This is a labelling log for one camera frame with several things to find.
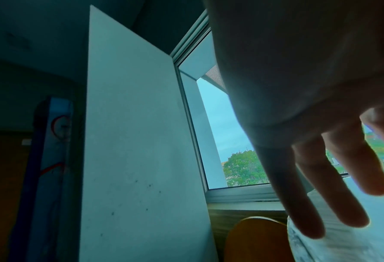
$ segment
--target tall blue object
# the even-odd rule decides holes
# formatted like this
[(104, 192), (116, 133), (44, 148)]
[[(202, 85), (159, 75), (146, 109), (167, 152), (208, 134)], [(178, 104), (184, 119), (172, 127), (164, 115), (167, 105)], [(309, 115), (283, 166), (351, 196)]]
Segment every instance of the tall blue object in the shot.
[(34, 132), (9, 262), (56, 261), (63, 176), (68, 174), (72, 103), (50, 98), (34, 112)]

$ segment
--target sky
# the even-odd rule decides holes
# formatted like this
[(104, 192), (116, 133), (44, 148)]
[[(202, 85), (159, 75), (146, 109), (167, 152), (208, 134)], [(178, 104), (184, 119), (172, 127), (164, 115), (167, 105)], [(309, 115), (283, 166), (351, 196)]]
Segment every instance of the sky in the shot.
[[(203, 79), (197, 83), (221, 162), (233, 153), (254, 150), (236, 119), (228, 95)], [(364, 132), (372, 131), (365, 126)]]

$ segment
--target white table top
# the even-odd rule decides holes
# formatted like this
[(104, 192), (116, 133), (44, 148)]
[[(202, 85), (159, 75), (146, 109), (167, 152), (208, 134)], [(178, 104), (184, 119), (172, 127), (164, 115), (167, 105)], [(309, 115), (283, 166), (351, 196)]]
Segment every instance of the white table top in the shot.
[(353, 228), (342, 224), (317, 191), (311, 191), (308, 196), (323, 219), (326, 236), (321, 240), (309, 239), (289, 218), (287, 230), (297, 262), (384, 262), (384, 197), (364, 194), (351, 177), (344, 180), (367, 211), (370, 225)]

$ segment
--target hand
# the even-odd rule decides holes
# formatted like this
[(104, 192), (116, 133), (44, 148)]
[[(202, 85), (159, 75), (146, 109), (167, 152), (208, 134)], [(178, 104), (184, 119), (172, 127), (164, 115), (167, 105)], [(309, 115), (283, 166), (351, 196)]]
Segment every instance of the hand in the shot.
[(324, 236), (296, 166), (338, 218), (369, 224), (327, 160), (384, 195), (361, 120), (384, 139), (384, 1), (206, 0), (218, 67), (237, 119), (295, 225)]

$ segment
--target tree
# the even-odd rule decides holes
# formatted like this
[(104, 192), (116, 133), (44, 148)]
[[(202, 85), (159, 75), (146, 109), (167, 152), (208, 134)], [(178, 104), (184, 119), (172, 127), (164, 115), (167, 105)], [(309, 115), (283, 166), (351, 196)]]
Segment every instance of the tree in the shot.
[(264, 168), (253, 150), (232, 154), (223, 165), (228, 186), (268, 183)]

